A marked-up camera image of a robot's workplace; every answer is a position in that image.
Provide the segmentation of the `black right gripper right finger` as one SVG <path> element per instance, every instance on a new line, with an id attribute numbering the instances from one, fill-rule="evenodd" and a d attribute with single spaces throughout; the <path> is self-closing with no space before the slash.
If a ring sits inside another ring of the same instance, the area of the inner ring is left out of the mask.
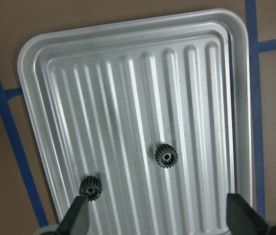
<path id="1" fill-rule="evenodd" d="M 227 194 L 226 223 L 232 235 L 265 235 L 268 224 L 238 193 Z"/>

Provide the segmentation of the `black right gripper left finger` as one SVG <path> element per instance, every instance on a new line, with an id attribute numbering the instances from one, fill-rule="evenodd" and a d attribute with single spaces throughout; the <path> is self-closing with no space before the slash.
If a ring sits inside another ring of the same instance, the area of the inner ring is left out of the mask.
<path id="1" fill-rule="evenodd" d="M 86 235 L 88 230 L 88 197 L 77 196 L 56 229 L 56 233 L 58 235 Z"/>

